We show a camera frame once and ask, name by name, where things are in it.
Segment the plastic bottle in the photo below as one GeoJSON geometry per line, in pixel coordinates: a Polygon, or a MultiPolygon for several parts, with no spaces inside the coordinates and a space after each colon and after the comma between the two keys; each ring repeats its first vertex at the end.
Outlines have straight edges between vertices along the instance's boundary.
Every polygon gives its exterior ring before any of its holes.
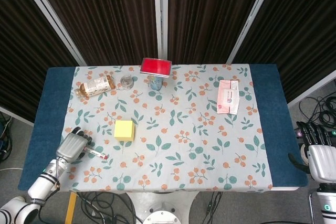
{"type": "Polygon", "coordinates": [[[96,94],[101,94],[111,89],[114,89],[114,83],[110,75],[106,75],[92,81],[82,83],[79,89],[75,89],[75,94],[78,97],[91,97],[96,94]]]}

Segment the table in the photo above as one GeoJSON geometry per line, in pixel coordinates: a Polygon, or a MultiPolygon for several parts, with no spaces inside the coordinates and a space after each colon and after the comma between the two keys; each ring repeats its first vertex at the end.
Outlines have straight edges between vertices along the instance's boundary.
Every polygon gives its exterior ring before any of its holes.
{"type": "Polygon", "coordinates": [[[76,124],[88,129],[93,139],[101,139],[95,142],[96,150],[110,156],[102,163],[86,155],[70,165],[61,180],[62,190],[264,191],[270,185],[306,185],[306,175],[287,159],[288,152],[297,159],[300,155],[276,66],[173,66],[171,78],[159,92],[150,90],[146,76],[138,72],[139,66],[50,69],[19,189],[29,188],[54,157],[61,135],[76,124]],[[134,72],[133,89],[119,86],[77,106],[72,93],[78,82],[105,71],[113,72],[116,83],[134,72]],[[215,88],[221,78],[240,80],[237,117],[215,112],[215,88]],[[92,100],[94,111],[86,109],[92,100]],[[134,143],[113,139],[118,116],[137,124],[134,143]]]}

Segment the floral tablecloth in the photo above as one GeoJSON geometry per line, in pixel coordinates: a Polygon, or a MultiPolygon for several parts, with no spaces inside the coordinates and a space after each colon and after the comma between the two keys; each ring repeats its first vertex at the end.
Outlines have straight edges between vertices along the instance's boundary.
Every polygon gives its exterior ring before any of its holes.
{"type": "Polygon", "coordinates": [[[77,67],[62,137],[80,126],[93,138],[92,154],[70,164],[61,190],[114,192],[265,191],[272,180],[249,65],[173,65],[160,91],[140,66],[77,67]],[[79,99],[74,89],[110,74],[116,89],[79,99]],[[120,78],[131,74],[134,87],[120,78]],[[238,80],[237,115],[217,114],[220,80],[238,80]],[[114,139],[116,120],[136,124],[134,142],[114,139]]]}

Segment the yellow cube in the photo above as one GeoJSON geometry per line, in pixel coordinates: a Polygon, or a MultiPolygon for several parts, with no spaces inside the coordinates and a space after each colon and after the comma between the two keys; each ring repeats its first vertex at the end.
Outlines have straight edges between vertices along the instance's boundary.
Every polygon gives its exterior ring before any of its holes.
{"type": "Polygon", "coordinates": [[[133,121],[116,121],[114,138],[118,141],[134,141],[135,125],[133,121]]]}

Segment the bottle label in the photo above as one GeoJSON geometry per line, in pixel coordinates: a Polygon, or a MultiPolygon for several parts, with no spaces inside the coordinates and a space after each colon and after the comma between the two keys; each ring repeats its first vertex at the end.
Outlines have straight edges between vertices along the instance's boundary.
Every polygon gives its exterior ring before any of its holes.
{"type": "Polygon", "coordinates": [[[111,89],[106,76],[84,83],[84,88],[89,97],[111,89]]]}

